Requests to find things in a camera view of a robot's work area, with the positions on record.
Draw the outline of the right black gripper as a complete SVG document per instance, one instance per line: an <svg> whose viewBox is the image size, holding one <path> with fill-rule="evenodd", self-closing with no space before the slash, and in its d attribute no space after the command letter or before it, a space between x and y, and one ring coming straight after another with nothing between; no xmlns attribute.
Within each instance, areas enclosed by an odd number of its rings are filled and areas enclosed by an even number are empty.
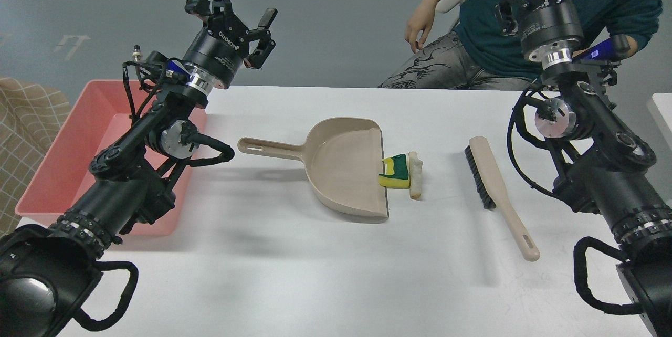
<svg viewBox="0 0 672 337"><path fill-rule="evenodd" d="M504 35L519 36L528 62L572 62L583 30L571 0L499 0L495 16Z"/></svg>

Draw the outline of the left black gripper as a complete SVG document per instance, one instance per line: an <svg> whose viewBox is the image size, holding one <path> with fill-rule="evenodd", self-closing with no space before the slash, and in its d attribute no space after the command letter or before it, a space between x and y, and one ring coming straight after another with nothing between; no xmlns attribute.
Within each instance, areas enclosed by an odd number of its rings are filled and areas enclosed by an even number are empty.
<svg viewBox="0 0 672 337"><path fill-rule="evenodd" d="M213 87L227 89L243 62L247 68L261 69L276 47L270 31L278 15L275 8L266 9L257 28L244 36L248 43L258 42L249 55L249 45L240 42L249 28L234 14L231 0L186 0L184 10L201 19L203 26L182 60L213 77Z"/></svg>

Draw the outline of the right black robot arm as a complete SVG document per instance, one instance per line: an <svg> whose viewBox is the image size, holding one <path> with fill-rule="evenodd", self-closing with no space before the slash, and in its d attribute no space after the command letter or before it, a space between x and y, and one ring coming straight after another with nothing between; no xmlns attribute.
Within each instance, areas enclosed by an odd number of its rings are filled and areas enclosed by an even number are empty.
<svg viewBox="0 0 672 337"><path fill-rule="evenodd" d="M502 33L521 40L522 54L542 65L540 82L523 94L512 122L523 107L536 108L538 140L525 126L518 133L548 150L558 172L549 195L575 212L600 214L617 248L583 237L574 246L574 284L588 305L603 313L640 315L653 336L670 336L670 207L645 174L656 163L650 146L614 114L606 87L617 82L615 68L629 52L628 38L611 37L580 55L583 38L571 0L499 0L495 16ZM538 99L547 88L556 98ZM586 268L587 249L618 260L616 266L630 304L617 305L593 296Z"/></svg>

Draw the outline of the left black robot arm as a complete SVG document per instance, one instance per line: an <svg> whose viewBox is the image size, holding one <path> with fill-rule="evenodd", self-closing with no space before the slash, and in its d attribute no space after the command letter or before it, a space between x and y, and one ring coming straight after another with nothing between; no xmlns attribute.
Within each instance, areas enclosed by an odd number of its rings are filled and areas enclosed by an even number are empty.
<svg viewBox="0 0 672 337"><path fill-rule="evenodd" d="M212 89L226 89L242 65L260 69L276 43L267 9L248 28L231 0L186 0L203 23L182 59L134 47L122 83L130 128L93 158L94 184L49 227L27 224L2 238L2 336L55 336L71 320L106 330L127 312L139 279L131 262L103 262L137 223L175 207L188 167L230 162L231 146L190 120Z"/></svg>

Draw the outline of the person's right hand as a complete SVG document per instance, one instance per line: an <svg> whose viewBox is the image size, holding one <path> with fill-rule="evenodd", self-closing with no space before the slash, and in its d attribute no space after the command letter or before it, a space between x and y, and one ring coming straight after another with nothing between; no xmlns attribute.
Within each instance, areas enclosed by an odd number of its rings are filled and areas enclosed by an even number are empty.
<svg viewBox="0 0 672 337"><path fill-rule="evenodd" d="M435 19L437 0L422 0L406 21L404 38L413 54L424 47Z"/></svg>

